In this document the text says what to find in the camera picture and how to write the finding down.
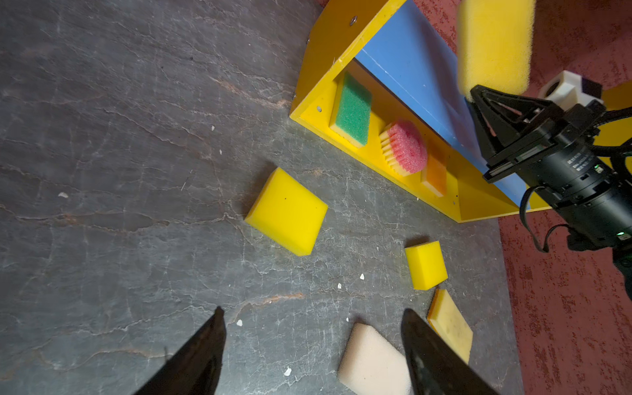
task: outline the beige sponge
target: beige sponge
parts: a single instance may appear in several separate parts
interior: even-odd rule
[[[355,324],[338,379],[358,395],[408,395],[406,358],[372,326]]]

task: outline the blue board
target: blue board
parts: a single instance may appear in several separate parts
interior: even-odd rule
[[[412,0],[373,36],[356,60],[481,173],[488,170],[459,93],[456,55]],[[520,204],[526,185],[517,174],[495,185]]]

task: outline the yellow wooden frame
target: yellow wooden frame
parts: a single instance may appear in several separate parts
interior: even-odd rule
[[[301,67],[290,118],[353,156],[383,177],[457,222],[517,214],[518,207],[482,178],[472,164],[421,122],[353,58],[405,0],[333,0],[313,26]],[[329,128],[338,78],[351,73],[373,93],[369,142],[358,149]],[[448,157],[447,195],[437,197],[421,184],[419,173],[396,174],[382,156],[378,134],[397,119],[416,123],[424,139]],[[548,209],[534,195],[531,210]]]

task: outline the yellow foam block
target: yellow foam block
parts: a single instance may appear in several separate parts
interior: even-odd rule
[[[438,241],[406,248],[413,288],[426,291],[447,280],[446,264]]]
[[[435,292],[428,322],[452,351],[465,363],[470,362],[474,333],[445,289],[437,289]]]
[[[277,167],[246,216],[246,223],[299,257],[312,253],[327,204]]]
[[[447,157],[428,144],[428,162],[422,170],[422,184],[438,197],[447,194]]]
[[[471,101],[475,85],[519,95],[529,86],[535,0],[464,0],[459,4],[458,79]]]

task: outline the red carpet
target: red carpet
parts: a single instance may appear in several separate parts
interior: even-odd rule
[[[528,219],[540,240],[563,222]],[[632,301],[611,251],[570,252],[558,229],[543,254],[518,216],[499,222],[525,394],[632,394]]]

